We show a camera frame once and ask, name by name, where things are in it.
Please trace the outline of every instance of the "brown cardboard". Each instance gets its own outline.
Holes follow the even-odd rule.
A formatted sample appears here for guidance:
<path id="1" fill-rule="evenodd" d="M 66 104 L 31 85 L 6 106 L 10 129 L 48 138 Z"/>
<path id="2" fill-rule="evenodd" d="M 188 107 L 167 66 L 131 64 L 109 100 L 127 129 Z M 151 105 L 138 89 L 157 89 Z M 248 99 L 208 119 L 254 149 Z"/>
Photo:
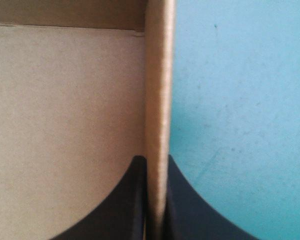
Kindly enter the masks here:
<path id="1" fill-rule="evenodd" d="M 161 239 L 168 177 L 174 0 L 149 0 L 145 24 L 147 237 Z"/>
<path id="2" fill-rule="evenodd" d="M 144 94 L 133 31 L 0 26 L 0 240 L 49 239 L 110 193 L 144 154 Z"/>
<path id="3" fill-rule="evenodd" d="M 139 30 L 146 0 L 0 0 L 0 23 Z"/>

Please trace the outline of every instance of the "black curved object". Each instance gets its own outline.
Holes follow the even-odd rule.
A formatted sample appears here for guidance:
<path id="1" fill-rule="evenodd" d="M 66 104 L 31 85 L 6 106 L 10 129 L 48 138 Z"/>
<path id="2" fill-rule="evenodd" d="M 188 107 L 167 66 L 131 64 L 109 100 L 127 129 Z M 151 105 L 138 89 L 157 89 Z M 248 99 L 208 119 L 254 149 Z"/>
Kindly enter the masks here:
<path id="1" fill-rule="evenodd" d="M 165 240 L 256 240 L 214 210 L 169 156 Z"/>
<path id="2" fill-rule="evenodd" d="M 106 199 L 52 240 L 142 240 L 147 199 L 146 168 L 146 159 L 135 156 Z"/>

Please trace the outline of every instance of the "cardboard flap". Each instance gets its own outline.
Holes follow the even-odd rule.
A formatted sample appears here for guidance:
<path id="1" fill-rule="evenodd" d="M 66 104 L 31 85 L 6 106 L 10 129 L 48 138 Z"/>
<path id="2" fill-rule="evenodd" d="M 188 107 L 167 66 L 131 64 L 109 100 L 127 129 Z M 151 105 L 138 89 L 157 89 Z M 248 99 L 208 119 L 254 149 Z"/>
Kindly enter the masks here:
<path id="1" fill-rule="evenodd" d="M 0 0 L 0 23 L 139 30 L 146 0 Z"/>
<path id="2" fill-rule="evenodd" d="M 145 26 L 145 139 L 149 239 L 161 238 L 166 206 L 175 1 L 150 0 Z"/>

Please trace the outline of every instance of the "light blue surface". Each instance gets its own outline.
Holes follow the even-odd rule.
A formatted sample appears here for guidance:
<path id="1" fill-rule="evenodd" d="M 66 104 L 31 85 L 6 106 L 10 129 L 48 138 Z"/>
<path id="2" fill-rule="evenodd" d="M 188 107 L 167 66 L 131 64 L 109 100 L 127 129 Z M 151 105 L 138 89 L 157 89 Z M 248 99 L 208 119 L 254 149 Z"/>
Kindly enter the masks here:
<path id="1" fill-rule="evenodd" d="M 300 0 L 178 0 L 170 153 L 215 209 L 300 240 Z"/>

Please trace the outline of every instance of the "cardboard panel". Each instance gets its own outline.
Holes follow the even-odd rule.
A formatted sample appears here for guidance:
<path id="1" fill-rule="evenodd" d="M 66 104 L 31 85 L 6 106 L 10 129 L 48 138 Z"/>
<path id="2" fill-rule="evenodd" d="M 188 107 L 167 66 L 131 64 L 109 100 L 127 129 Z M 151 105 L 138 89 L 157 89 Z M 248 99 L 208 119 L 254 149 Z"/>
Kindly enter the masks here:
<path id="1" fill-rule="evenodd" d="M 0 240 L 51 238 L 109 194 L 144 154 L 144 94 L 133 31 L 0 26 Z"/>
<path id="2" fill-rule="evenodd" d="M 146 0 L 0 0 L 0 23 L 142 29 Z"/>
<path id="3" fill-rule="evenodd" d="M 166 206 L 172 89 L 174 0 L 150 0 L 146 12 L 146 157 L 148 230 L 161 238 Z"/>

